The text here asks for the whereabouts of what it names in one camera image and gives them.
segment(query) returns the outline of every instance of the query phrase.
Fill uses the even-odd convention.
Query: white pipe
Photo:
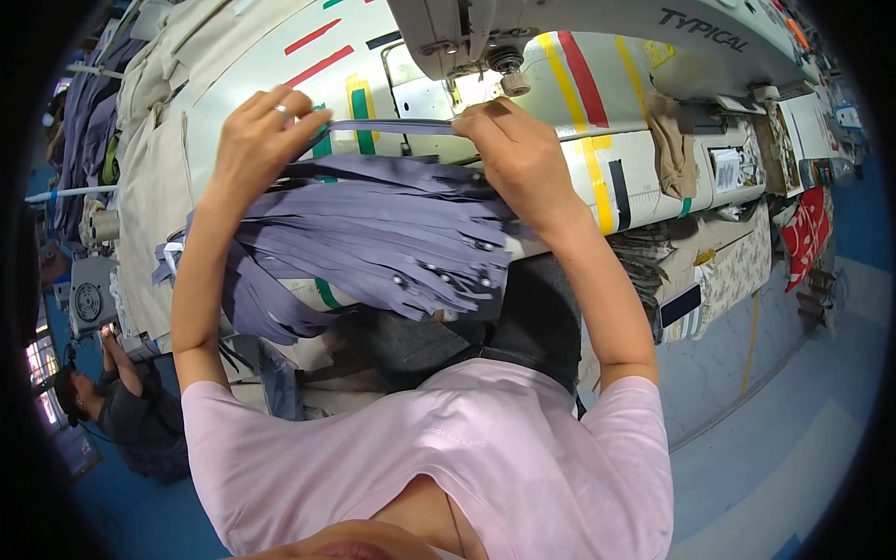
[[[89,193],[109,193],[112,191],[117,191],[118,185],[103,185],[103,186],[82,186],[76,189],[65,189],[64,191],[47,191],[41,194],[35,194],[34,196],[26,196],[25,202],[35,203],[35,202],[44,202],[48,201],[51,198],[57,198],[57,196],[76,196],[77,194],[89,194]]]

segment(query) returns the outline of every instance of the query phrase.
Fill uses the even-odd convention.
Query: woman's right hand
[[[452,127],[476,144],[488,182],[549,246],[569,224],[593,220],[552,126],[498,98],[467,108]]]

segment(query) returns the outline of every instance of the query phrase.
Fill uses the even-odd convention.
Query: window
[[[53,346],[47,322],[46,300],[40,300],[37,334],[38,340],[25,349],[30,368],[31,388],[36,396],[34,405],[44,425],[47,436],[75,478],[83,475],[102,460],[99,450],[83,426],[71,427],[53,389],[50,377],[59,371],[59,360]]]

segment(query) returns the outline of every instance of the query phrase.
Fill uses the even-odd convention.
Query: fabric strips bundle
[[[362,125],[406,134],[451,130],[442,121],[343,121],[330,128]],[[306,306],[280,279],[323,279],[415,320],[436,309],[473,311],[490,299],[510,264],[505,232],[520,233],[521,226],[476,169],[436,160],[345,154],[289,164],[250,208],[229,248],[222,307],[237,332],[292,344],[320,334],[339,315]],[[188,237],[191,218],[172,242]],[[168,245],[166,258],[166,246],[156,248],[153,283],[174,281],[177,273],[179,252]]]

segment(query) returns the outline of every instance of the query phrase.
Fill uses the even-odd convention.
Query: stack of fabric
[[[360,154],[296,161],[237,230],[222,307],[237,332],[287,345],[344,310],[315,311],[279,279],[323,279],[415,320],[475,311],[504,279],[506,233],[521,233],[515,220],[476,169]],[[175,279],[172,244],[184,241],[188,230],[156,248],[154,283]]]
[[[130,39],[131,28],[111,49],[105,64],[108,70],[123,72],[127,64],[146,44]],[[96,49],[87,65],[95,65],[101,55]],[[59,172],[56,190],[96,186],[107,163],[108,146],[116,133],[116,95],[121,81],[104,75],[79,72],[68,87],[63,121],[63,140],[57,145],[61,162],[54,167]],[[78,225],[82,217],[84,197],[67,196],[56,201],[54,228],[64,242],[80,244]]]

